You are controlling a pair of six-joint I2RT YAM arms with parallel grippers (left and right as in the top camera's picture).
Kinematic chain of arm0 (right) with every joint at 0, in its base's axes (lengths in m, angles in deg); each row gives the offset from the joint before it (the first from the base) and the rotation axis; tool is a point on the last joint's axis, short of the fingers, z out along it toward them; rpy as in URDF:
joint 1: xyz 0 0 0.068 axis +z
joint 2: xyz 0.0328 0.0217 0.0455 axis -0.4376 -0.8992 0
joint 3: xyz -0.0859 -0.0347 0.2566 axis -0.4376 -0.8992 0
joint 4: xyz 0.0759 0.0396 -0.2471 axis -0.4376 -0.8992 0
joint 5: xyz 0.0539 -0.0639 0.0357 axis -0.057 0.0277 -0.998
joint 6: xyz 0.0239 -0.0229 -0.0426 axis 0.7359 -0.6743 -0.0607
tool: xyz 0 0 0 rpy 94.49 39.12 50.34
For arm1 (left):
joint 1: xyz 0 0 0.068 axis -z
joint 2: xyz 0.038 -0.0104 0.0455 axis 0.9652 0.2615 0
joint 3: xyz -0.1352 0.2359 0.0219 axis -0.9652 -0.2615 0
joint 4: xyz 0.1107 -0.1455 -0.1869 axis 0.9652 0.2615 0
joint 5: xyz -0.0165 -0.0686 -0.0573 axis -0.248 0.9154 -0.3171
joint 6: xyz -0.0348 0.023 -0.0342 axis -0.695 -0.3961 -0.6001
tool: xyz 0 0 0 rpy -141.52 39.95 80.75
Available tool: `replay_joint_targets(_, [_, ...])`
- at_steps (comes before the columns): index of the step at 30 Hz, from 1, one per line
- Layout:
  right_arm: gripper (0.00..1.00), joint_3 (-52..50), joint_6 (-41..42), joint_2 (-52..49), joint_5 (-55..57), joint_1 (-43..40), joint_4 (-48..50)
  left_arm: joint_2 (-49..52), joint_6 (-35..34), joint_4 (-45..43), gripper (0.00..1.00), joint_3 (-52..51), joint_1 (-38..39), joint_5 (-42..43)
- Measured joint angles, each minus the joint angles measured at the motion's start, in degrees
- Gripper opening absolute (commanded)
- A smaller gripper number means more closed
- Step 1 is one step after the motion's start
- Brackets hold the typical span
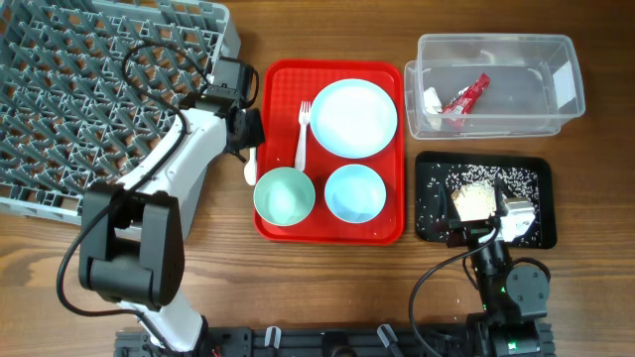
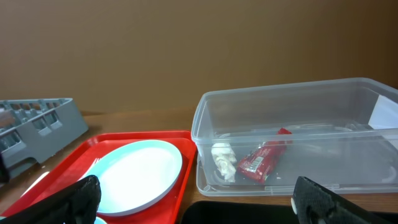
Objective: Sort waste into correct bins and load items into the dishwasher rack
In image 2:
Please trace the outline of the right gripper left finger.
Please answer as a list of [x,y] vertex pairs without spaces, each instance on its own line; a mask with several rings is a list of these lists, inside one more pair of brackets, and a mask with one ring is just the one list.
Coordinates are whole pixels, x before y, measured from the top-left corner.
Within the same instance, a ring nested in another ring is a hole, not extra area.
[[94,224],[101,201],[100,181],[89,175],[13,215],[1,224]]

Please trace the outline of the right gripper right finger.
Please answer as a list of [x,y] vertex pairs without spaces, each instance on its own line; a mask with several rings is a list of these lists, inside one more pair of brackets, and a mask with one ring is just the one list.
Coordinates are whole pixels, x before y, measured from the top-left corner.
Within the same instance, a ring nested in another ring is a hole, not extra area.
[[380,217],[304,176],[298,177],[290,202],[300,223],[388,224],[392,222],[390,215]]

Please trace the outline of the light blue bowl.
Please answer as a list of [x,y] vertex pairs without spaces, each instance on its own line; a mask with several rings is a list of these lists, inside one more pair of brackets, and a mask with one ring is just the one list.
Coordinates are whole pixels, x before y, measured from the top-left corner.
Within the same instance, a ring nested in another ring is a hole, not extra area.
[[107,224],[102,218],[96,217],[93,224]]

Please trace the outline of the large light blue plate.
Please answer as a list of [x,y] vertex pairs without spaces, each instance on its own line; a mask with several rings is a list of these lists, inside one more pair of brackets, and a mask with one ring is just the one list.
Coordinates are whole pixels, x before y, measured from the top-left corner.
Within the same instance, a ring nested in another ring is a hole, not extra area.
[[179,149],[161,140],[121,146],[93,163],[85,177],[99,179],[101,200],[97,213],[122,217],[143,211],[170,192],[183,159]]

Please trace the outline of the red snack wrapper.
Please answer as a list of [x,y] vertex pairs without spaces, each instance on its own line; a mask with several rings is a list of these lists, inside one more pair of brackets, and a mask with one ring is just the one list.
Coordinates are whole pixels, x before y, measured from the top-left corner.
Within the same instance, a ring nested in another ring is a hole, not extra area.
[[255,151],[244,156],[237,165],[237,172],[259,184],[265,184],[280,157],[293,140],[267,141]]

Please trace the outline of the white napkin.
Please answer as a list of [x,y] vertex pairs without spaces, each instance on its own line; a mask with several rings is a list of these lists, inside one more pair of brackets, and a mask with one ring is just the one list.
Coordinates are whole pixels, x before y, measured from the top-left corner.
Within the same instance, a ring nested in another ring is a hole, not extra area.
[[236,155],[229,143],[215,143],[211,148],[213,161],[217,166],[220,174],[225,182],[235,182],[235,163],[237,163]]

